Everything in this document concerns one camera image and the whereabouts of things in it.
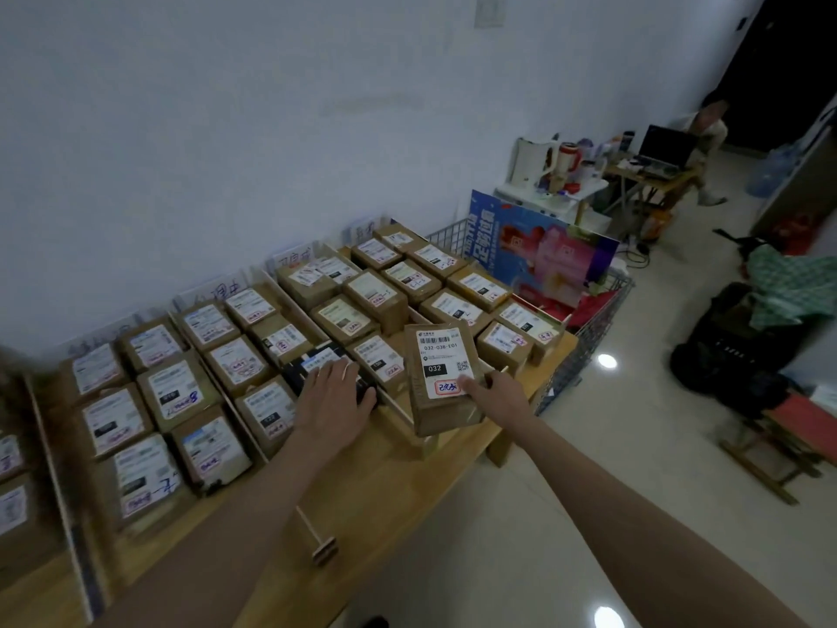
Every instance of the green checkered fabric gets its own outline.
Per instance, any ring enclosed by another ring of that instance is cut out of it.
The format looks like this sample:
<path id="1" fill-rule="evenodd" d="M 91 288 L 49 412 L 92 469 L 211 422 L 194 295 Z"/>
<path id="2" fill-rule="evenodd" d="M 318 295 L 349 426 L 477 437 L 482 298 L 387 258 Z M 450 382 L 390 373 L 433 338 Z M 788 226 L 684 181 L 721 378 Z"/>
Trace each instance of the green checkered fabric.
<path id="1" fill-rule="evenodd" d="M 747 271 L 756 301 L 750 326 L 756 330 L 837 310 L 837 258 L 782 255 L 763 244 L 750 253 Z"/>

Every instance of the man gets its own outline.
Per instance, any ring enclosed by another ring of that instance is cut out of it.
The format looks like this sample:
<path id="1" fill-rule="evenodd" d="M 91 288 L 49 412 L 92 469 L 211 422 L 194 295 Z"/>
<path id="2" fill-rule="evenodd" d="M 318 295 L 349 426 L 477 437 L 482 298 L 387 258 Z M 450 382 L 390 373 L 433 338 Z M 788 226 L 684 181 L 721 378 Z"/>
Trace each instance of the man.
<path id="1" fill-rule="evenodd" d="M 282 450 L 146 571 L 94 628 L 233 625 L 299 499 L 369 420 L 375 390 L 357 404 L 358 369 L 344 359 L 313 371 Z M 459 383 L 529 454 L 643 628 L 805 628 L 741 567 L 536 418 L 517 381 L 503 372 L 489 380 L 490 388 L 466 377 Z M 555 569 L 572 578 L 572 564 Z M 563 625 L 561 617 L 555 625 Z"/>
<path id="2" fill-rule="evenodd" d="M 682 130 L 697 136 L 697 145 L 691 153 L 686 167 L 695 168 L 699 173 L 690 181 L 665 195 L 663 201 L 665 209 L 673 208 L 692 186 L 697 188 L 697 204 L 701 207 L 715 207 L 727 201 L 726 198 L 717 197 L 706 187 L 704 177 L 706 176 L 706 164 L 727 138 L 729 130 L 722 119 L 729 107 L 727 95 L 716 89 L 706 95 L 698 112 L 685 115 L 671 124 L 673 130 Z"/>

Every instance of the white floor tile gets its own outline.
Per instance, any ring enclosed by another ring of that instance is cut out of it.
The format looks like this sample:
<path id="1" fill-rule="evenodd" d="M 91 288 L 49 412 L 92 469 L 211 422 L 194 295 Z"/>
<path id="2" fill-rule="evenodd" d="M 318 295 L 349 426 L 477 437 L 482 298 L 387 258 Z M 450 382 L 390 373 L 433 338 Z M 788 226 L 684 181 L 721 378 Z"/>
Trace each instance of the white floor tile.
<path id="1" fill-rule="evenodd" d="M 651 254 L 578 387 L 543 414 L 550 426 L 627 485 L 721 549 L 813 628 L 837 617 L 837 471 L 800 477 L 791 507 L 716 444 L 735 424 L 729 410 L 681 388 L 671 348 L 709 299 L 737 278 L 738 255 L 711 233 L 745 235 L 759 203 L 742 194 L 753 159 L 722 155 L 711 188 L 730 198 L 697 208 L 694 194 Z M 384 614 L 402 626 L 592 626 L 598 605 L 629 612 L 520 450 L 497 470 L 476 464 L 350 606 L 346 626 Z"/>

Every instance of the white wall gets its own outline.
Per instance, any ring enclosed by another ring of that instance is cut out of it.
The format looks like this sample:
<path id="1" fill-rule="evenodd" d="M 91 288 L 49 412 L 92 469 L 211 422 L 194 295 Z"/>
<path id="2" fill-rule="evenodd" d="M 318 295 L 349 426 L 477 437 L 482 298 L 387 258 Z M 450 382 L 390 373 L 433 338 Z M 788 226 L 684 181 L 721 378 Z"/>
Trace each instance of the white wall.
<path id="1" fill-rule="evenodd" d="M 643 130 L 761 0 L 0 1 L 0 343 L 36 353 L 388 211 L 421 232 L 517 136 Z"/>

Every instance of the wire mesh cart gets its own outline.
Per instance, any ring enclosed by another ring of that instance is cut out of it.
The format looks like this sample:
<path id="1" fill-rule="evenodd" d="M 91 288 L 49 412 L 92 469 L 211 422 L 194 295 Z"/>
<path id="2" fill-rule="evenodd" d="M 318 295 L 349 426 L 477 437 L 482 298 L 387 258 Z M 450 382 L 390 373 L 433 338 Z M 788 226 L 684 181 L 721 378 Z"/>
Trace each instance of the wire mesh cart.
<path id="1" fill-rule="evenodd" d="M 442 249 L 461 256 L 466 243 L 467 222 L 465 219 L 454 222 L 444 229 L 431 233 L 428 240 Z M 548 389 L 542 394 L 542 399 L 535 408 L 536 414 L 545 410 L 561 391 L 577 381 L 601 340 L 608 334 L 613 317 L 616 316 L 616 311 L 624 303 L 631 288 L 633 288 L 633 279 L 629 275 L 616 270 L 608 272 L 602 293 L 614 290 L 616 294 L 575 333 L 578 337 L 578 346 L 552 375 Z"/>

